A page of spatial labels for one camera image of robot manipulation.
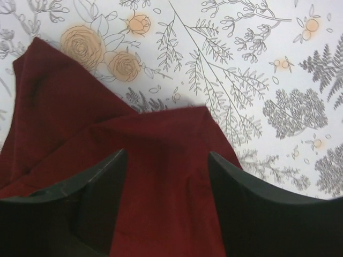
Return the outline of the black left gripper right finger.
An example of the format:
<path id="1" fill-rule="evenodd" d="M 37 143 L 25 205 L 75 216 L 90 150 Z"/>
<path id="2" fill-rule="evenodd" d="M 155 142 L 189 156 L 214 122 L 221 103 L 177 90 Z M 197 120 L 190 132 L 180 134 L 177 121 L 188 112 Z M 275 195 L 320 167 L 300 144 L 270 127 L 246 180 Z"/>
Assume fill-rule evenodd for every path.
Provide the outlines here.
<path id="1" fill-rule="evenodd" d="M 281 189 L 216 152 L 208 171 L 227 256 L 342 256 L 342 198 Z"/>

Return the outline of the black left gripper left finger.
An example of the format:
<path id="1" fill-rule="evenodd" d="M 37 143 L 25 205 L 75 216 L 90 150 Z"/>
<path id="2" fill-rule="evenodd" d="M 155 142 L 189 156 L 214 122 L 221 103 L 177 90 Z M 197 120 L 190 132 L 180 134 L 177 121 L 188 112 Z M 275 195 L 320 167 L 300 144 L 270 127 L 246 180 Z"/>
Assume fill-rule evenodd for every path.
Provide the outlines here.
<path id="1" fill-rule="evenodd" d="M 127 154 L 29 196 L 1 200 L 1 256 L 109 256 Z"/>

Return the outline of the dark red t shirt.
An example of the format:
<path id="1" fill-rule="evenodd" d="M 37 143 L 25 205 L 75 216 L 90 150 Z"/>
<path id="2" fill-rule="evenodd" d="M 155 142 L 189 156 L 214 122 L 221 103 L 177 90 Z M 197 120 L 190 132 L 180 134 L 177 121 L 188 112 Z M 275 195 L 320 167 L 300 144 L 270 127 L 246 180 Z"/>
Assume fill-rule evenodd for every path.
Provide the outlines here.
<path id="1" fill-rule="evenodd" d="M 214 151 L 239 162 L 206 107 L 140 114 L 38 38 L 13 68 L 2 198 L 28 196 L 124 149 L 110 256 L 225 256 L 207 158 Z"/>

